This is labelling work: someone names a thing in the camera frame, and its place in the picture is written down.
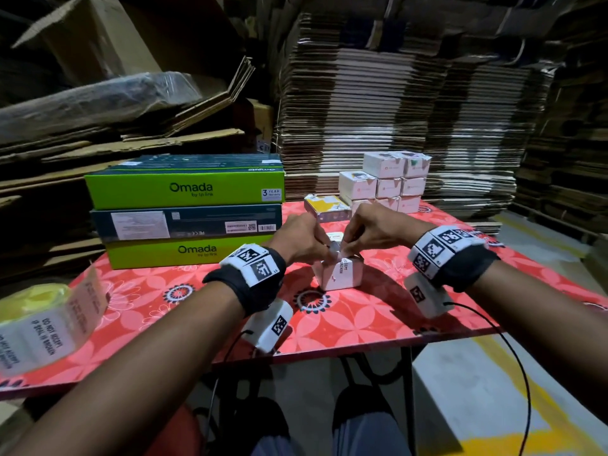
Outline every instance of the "dark blue box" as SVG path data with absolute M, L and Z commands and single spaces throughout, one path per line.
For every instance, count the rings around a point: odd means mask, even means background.
M 103 242 L 269 234 L 282 224 L 281 204 L 93 210 Z

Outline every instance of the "table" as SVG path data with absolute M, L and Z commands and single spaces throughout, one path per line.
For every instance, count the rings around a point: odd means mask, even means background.
M 302 202 L 283 205 L 284 219 L 289 214 L 304 212 Z M 464 229 L 471 229 L 425 202 L 413 216 L 437 225 L 459 224 Z M 346 222 L 323 224 L 326 231 L 343 231 L 345 227 Z M 607 298 L 581 288 L 496 240 L 488 240 L 491 249 L 508 264 L 575 299 L 608 307 Z M 403 287 L 404 278 L 414 272 L 406 259 L 407 253 L 405 247 L 362 252 L 369 267 L 364 272 L 361 287 L 326 294 L 318 290 L 309 266 L 292 265 L 279 297 L 292 303 L 296 313 L 289 323 L 288 336 L 278 346 L 278 352 L 266 361 L 293 362 L 372 348 L 421 346 L 494 332 L 479 316 L 460 307 L 434 320 L 422 317 Z M 207 264 L 112 270 L 105 254 L 94 265 L 103 289 L 111 298 L 91 338 L 79 351 L 47 367 L 16 377 L 0 376 L 0 399 L 66 391 L 199 289 L 203 277 L 218 267 L 217 264 Z M 80 275 L 72 284 L 77 284 L 82 277 Z M 466 294 L 450 293 L 454 301 L 484 313 Z M 214 363 L 220 363 L 224 354 L 225 348 Z M 242 341 L 229 361 L 247 360 L 251 356 L 251 346 Z

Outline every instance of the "floor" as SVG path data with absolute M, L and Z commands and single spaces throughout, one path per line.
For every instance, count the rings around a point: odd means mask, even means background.
M 580 258 L 589 250 L 575 239 L 511 212 L 498 220 L 506 245 L 574 282 L 604 294 Z M 566 392 L 510 338 L 531 380 L 533 415 L 526 454 L 608 454 L 608 426 Z M 368 352 L 374 372 L 387 373 L 399 349 Z M 357 383 L 369 383 L 354 361 Z M 521 372 L 498 336 L 430 344 L 414 361 L 416 437 L 420 455 L 517 454 L 525 427 L 526 400 Z M 262 380 L 260 395 L 281 406 L 297 455 L 331 454 L 331 420 L 336 398 L 347 386 L 338 359 L 277 365 Z M 382 386 L 399 426 L 406 431 L 402 382 Z M 238 396 L 247 395 L 239 384 Z M 209 406 L 210 390 L 199 385 L 193 407 Z

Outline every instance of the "stack of white boxes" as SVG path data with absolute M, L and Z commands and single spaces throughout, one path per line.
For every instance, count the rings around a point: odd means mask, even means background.
M 430 158 L 415 152 L 366 152 L 363 170 L 340 172 L 340 197 L 353 214 L 359 205 L 372 202 L 400 213 L 416 213 Z

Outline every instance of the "yellow floor marking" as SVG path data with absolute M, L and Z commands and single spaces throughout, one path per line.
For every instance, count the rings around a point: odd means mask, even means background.
M 472 438 L 460 442 L 462 451 L 442 453 L 441 456 L 514 456 L 519 453 L 523 434 L 501 435 L 499 437 Z M 548 454 L 567 452 L 574 449 L 573 443 L 553 429 L 536 430 L 528 435 L 524 454 Z M 438 456 L 437 452 L 419 452 L 421 456 Z
M 534 238 L 536 238 L 536 240 L 542 241 L 543 243 L 545 243 L 547 245 L 555 246 L 556 248 L 567 251 L 568 253 L 571 253 L 573 256 L 575 256 L 579 259 L 582 259 L 586 256 L 586 253 L 584 253 L 576 248 L 565 245 L 562 242 L 560 242 L 559 240 L 552 240 L 550 238 L 547 238 L 542 233 L 539 233 L 538 231 L 532 229 L 531 227 L 527 227 L 526 225 L 521 224 L 519 221 L 513 221 L 512 219 L 506 217 L 506 215 L 504 215 L 504 214 L 499 214 L 498 216 L 495 216 L 495 219 L 502 222 L 503 224 L 508 225 L 509 227 L 518 229 L 519 231 L 524 232 L 525 234 L 527 234 L 531 237 L 534 237 Z
M 525 397 L 525 384 L 519 365 L 510 352 L 504 350 L 500 344 L 490 336 L 476 337 L 475 342 L 483 349 L 488 357 L 498 365 L 511 379 L 515 388 Z M 577 456 L 599 456 L 605 455 L 594 440 L 589 437 L 582 429 L 570 422 L 568 415 L 564 413 L 553 398 L 536 384 L 528 376 L 530 394 L 532 397 L 532 407 L 538 411 L 551 430 L 560 435 L 561 441 L 570 442 L 571 450 Z

